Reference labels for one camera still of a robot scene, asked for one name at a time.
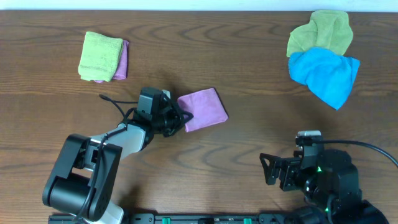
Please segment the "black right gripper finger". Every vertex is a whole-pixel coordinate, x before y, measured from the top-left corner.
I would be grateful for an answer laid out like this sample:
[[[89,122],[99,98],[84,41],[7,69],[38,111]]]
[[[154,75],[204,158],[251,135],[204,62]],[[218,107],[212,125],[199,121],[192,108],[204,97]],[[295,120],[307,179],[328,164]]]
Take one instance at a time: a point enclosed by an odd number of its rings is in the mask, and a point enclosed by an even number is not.
[[[261,164],[263,167],[266,184],[273,185],[274,178],[273,178],[273,174],[272,174],[272,171],[273,171],[272,164],[270,162],[268,162],[267,160],[261,160]]]
[[[289,161],[291,158],[281,158],[279,156],[273,156],[271,154],[261,153],[259,156],[262,161],[276,162],[276,161]]]

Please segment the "purple microfiber cloth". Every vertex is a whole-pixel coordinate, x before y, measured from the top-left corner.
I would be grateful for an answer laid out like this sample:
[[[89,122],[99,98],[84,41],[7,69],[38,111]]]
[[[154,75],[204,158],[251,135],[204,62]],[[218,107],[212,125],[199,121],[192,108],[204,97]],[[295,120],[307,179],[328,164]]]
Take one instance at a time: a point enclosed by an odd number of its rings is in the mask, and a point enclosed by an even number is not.
[[[185,131],[192,132],[228,120],[228,114],[214,88],[196,91],[177,99],[178,105],[193,118],[185,124]]]

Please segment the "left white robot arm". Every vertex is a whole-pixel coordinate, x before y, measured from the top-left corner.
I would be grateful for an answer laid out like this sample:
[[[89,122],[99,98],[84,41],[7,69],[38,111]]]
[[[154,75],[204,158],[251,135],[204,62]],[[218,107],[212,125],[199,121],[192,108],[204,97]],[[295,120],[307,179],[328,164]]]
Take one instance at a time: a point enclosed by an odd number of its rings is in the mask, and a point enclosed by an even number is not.
[[[69,135],[42,194],[43,204],[72,216],[72,223],[127,223],[123,208],[111,201],[119,163],[143,150],[156,134],[171,137],[193,118],[168,94],[141,94],[120,110],[117,127],[96,136]]]

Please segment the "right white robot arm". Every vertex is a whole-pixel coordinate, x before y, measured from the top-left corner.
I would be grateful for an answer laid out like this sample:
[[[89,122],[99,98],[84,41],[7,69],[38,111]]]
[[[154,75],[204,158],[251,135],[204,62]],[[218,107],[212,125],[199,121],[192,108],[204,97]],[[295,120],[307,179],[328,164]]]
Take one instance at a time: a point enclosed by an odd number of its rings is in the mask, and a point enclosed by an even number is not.
[[[341,150],[319,150],[311,154],[295,151],[291,158],[260,154],[266,184],[280,180],[282,191],[300,190],[315,206],[308,223],[387,223],[380,210],[363,199],[358,169],[350,155]]]

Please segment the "folded purple cloth under green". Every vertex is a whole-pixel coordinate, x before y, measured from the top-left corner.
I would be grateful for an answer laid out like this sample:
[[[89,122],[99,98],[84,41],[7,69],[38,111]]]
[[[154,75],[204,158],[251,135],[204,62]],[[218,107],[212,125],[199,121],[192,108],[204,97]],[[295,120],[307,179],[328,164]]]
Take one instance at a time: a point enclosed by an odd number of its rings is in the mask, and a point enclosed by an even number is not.
[[[127,76],[127,48],[129,42],[119,38],[102,37],[93,42],[89,80],[110,82]]]

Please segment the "blue microfiber cloth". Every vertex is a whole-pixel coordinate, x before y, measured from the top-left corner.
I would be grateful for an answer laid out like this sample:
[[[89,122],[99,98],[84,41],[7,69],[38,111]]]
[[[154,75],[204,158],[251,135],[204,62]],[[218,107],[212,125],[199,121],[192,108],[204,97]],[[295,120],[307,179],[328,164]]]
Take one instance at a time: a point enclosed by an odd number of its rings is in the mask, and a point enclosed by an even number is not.
[[[360,65],[356,58],[319,47],[293,53],[288,61],[291,79],[307,86],[335,110],[339,110],[348,99]]]

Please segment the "crumpled green microfiber cloth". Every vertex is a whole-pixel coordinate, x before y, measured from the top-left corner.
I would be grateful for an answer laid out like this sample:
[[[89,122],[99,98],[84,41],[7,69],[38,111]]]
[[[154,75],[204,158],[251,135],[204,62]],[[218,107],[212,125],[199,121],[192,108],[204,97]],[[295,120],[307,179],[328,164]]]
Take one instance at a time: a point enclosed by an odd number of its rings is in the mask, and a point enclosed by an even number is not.
[[[311,14],[307,24],[298,26],[290,33],[286,56],[306,52],[313,47],[344,55],[352,40],[353,31],[347,12],[318,10]]]

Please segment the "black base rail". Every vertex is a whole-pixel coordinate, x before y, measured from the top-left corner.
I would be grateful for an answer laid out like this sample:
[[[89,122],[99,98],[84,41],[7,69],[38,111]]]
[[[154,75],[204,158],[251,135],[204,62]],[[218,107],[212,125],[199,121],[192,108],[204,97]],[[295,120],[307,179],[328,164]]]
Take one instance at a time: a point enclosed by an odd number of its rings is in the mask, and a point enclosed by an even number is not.
[[[104,218],[97,222],[75,220],[73,215],[51,215],[48,224],[278,224],[285,223],[286,215],[261,213],[259,215],[154,215],[137,213],[130,218]]]

